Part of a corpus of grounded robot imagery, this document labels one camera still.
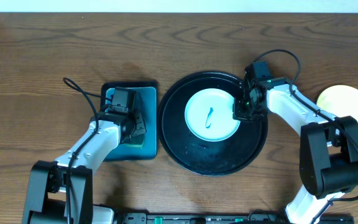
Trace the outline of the yellow plate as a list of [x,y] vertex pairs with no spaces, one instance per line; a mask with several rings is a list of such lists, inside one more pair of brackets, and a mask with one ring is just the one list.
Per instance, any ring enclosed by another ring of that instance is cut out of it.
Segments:
[[352,86],[331,86],[321,92],[316,104],[338,117],[352,116],[358,122],[358,89]]

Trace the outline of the black rectangular water tray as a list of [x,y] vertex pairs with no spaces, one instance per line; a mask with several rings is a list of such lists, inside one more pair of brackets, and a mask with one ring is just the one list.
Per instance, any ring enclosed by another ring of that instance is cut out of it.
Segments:
[[101,96],[105,100],[101,106],[108,103],[112,98],[115,87],[128,88],[137,92],[135,109],[140,110],[144,119],[146,134],[142,148],[128,147],[121,144],[113,149],[105,158],[105,161],[135,161],[153,159],[158,151],[157,137],[157,103],[158,87],[156,81],[142,82],[109,82],[101,87]]

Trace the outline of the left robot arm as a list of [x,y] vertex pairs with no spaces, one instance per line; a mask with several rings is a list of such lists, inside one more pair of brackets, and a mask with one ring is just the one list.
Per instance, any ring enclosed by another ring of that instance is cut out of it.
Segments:
[[114,223],[114,210],[93,203],[93,176],[107,155],[146,132],[140,110],[107,105],[73,147],[31,171],[23,223]]

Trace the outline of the white plate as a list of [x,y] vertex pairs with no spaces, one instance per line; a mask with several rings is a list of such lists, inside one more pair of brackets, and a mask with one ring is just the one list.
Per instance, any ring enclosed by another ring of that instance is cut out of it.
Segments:
[[198,138],[218,142],[231,137],[240,121],[233,116],[234,97],[228,92],[208,88],[195,93],[185,106],[185,122]]

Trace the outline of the black round serving tray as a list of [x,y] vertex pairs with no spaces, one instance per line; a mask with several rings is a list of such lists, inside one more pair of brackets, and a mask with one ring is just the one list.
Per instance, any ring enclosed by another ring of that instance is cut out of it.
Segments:
[[241,79],[220,71],[196,72],[177,81],[164,95],[157,113],[157,132],[167,154],[183,168],[200,175],[229,175],[249,165],[262,150],[268,119],[241,122],[234,134],[209,142],[193,134],[185,122],[185,106],[200,90],[217,88],[242,94]]

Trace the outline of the green scrubbing sponge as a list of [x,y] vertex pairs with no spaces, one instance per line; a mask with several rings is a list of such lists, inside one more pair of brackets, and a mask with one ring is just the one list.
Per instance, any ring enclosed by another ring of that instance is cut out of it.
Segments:
[[131,138],[129,142],[126,143],[128,147],[142,148],[144,146],[144,137],[135,136]]

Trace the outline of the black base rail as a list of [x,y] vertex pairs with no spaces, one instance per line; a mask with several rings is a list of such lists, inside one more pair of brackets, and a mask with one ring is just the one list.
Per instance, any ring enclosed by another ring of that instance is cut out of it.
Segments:
[[114,224],[239,224],[289,223],[281,214],[252,212],[250,215],[184,215],[122,213],[114,216]]

